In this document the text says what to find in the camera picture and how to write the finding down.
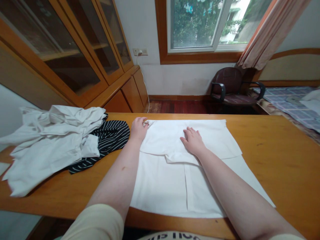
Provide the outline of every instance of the shirt sleeve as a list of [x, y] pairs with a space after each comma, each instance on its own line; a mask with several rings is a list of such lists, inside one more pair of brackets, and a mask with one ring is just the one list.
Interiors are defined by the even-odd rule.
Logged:
[[61, 240], [121, 240], [124, 223], [121, 215], [105, 204], [84, 209]]

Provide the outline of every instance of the white cable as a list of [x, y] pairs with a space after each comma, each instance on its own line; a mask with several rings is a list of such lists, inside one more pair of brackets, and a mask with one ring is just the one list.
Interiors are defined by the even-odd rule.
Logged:
[[138, 52], [138, 55], [137, 55], [137, 64], [138, 64], [138, 65], [139, 65], [139, 67], [140, 67], [140, 70], [141, 70], [141, 73], [142, 73], [142, 78], [143, 78], [143, 83], [144, 83], [144, 85], [146, 86], [146, 90], [147, 90], [147, 95], [148, 95], [148, 111], [147, 111], [147, 113], [149, 113], [149, 111], [150, 111], [150, 100], [149, 100], [149, 94], [148, 94], [148, 89], [147, 89], [146, 82], [144, 81], [144, 76], [143, 76], [142, 68], [141, 68], [141, 66], [140, 66], [140, 64], [139, 64], [139, 61], [138, 61], [139, 54], [140, 54], [140, 52]]

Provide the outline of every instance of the curtain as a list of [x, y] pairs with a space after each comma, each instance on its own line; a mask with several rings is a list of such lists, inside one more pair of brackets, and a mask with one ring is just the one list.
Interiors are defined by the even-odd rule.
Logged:
[[311, 0], [273, 0], [237, 64], [261, 70]]

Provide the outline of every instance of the chair armrest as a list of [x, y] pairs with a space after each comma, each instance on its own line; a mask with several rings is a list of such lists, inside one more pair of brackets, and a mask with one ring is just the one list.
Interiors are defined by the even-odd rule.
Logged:
[[257, 84], [259, 86], [259, 88], [260, 88], [260, 94], [257, 97], [257, 100], [260, 100], [261, 98], [263, 98], [264, 93], [266, 92], [266, 87], [264, 86], [263, 83], [261, 83], [261, 82], [242, 82], [242, 83]]
[[[211, 92], [210, 92], [210, 96], [213, 98], [213, 99], [216, 99], [218, 100], [219, 102], [223, 102], [224, 101], [224, 97], [226, 96], [226, 87], [224, 86], [223, 83], [211, 83], [212, 86], [211, 86]], [[216, 98], [213, 96], [213, 88], [214, 88], [214, 85], [220, 85], [221, 87], [221, 95], [220, 95], [220, 99]]]

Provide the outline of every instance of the glass door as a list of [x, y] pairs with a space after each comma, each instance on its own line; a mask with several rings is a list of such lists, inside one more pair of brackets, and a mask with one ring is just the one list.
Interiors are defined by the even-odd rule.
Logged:
[[103, 20], [96, 12], [96, 3], [90, 0], [59, 0], [59, 3], [111, 85], [124, 72]]
[[123, 33], [122, 25], [119, 20], [116, 5], [113, 0], [92, 0], [97, 3], [99, 11], [110, 33], [112, 42], [117, 49], [123, 70], [126, 72], [132, 66], [132, 58], [128, 48], [126, 38]]
[[76, 106], [108, 87], [71, 23], [62, 22], [48, 0], [1, 0], [0, 18], [6, 44]]

